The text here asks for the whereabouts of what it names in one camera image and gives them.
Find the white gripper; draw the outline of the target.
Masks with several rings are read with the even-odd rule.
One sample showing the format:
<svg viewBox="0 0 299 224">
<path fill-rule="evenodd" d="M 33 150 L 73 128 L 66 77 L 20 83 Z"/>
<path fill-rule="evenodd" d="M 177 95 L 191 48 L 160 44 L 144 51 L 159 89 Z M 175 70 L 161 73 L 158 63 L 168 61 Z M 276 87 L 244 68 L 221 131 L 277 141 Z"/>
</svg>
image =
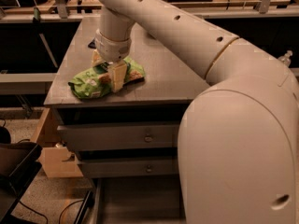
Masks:
<svg viewBox="0 0 299 224">
<path fill-rule="evenodd" d="M 112 91 L 118 92 L 123 87 L 127 72 L 127 64 L 123 59 L 129 54 L 131 39 L 113 41 L 106 38 L 101 34 L 100 30 L 97 29 L 94 43 L 96 49 L 92 55 L 92 66 L 99 65 L 105 61 L 113 62 L 108 66 L 107 71 L 111 79 Z"/>
</svg>

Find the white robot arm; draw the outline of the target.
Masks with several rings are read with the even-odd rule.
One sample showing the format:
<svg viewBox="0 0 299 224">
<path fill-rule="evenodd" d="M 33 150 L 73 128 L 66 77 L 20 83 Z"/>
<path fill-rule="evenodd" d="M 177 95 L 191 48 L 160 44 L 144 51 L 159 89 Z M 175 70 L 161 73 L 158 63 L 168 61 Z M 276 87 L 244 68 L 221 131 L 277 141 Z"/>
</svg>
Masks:
<svg viewBox="0 0 299 224">
<path fill-rule="evenodd" d="M 296 224 L 298 82 L 288 66 L 162 0 L 99 1 L 104 59 L 128 54 L 138 23 L 209 85 L 178 132 L 187 224 Z"/>
</svg>

